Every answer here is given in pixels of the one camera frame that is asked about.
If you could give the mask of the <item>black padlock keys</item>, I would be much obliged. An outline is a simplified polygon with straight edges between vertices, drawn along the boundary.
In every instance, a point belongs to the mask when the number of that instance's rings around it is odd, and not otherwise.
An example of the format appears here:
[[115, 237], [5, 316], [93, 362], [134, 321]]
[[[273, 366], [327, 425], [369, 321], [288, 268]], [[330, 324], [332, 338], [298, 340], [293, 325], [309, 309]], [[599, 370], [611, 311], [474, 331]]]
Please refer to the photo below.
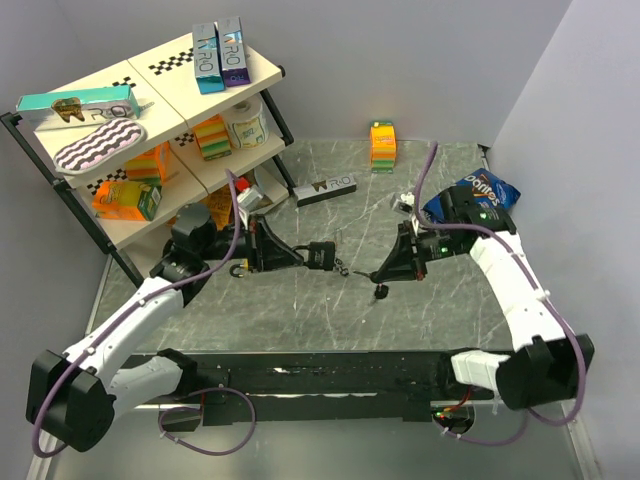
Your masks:
[[[366, 273], [366, 272], [357, 271], [357, 270], [353, 270], [352, 273], [355, 275], [363, 276], [368, 280], [372, 279], [372, 273]], [[369, 304], [374, 305], [378, 301], [384, 300], [388, 296], [388, 293], [389, 293], [389, 287], [387, 285], [383, 283], [377, 283]]]

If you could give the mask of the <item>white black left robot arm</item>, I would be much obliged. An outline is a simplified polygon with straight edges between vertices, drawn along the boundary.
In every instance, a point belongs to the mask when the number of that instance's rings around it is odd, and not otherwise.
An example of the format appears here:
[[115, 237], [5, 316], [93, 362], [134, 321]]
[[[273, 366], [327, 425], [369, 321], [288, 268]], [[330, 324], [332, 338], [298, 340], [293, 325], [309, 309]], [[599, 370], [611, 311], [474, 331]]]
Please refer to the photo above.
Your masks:
[[182, 207], [171, 228], [165, 255], [132, 297], [97, 330], [56, 354], [41, 353], [32, 364], [26, 418], [33, 424], [34, 453], [47, 457], [41, 432], [79, 452], [93, 448], [115, 419], [150, 400], [191, 399], [198, 387], [197, 363], [172, 349], [135, 368], [125, 362], [143, 338], [179, 313], [214, 273], [243, 259], [249, 270], [267, 272], [304, 264], [302, 255], [280, 240], [261, 215], [236, 214], [227, 230], [217, 229], [207, 207]]

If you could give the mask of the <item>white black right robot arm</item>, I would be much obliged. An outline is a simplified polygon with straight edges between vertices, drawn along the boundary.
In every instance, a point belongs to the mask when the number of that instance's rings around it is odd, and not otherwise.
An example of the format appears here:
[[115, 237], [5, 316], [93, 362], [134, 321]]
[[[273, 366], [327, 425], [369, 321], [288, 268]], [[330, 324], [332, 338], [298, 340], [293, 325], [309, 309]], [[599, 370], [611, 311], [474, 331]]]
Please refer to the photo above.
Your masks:
[[449, 187], [439, 198], [443, 222], [422, 225], [411, 217], [400, 223], [391, 252], [369, 278], [378, 286], [419, 281], [429, 262], [469, 256], [498, 301], [513, 351], [463, 350], [449, 355], [436, 376], [438, 390], [453, 399], [471, 386], [490, 390], [512, 410], [582, 400], [593, 342], [586, 334], [575, 334], [560, 318], [530, 269], [509, 214], [478, 204], [469, 186]]

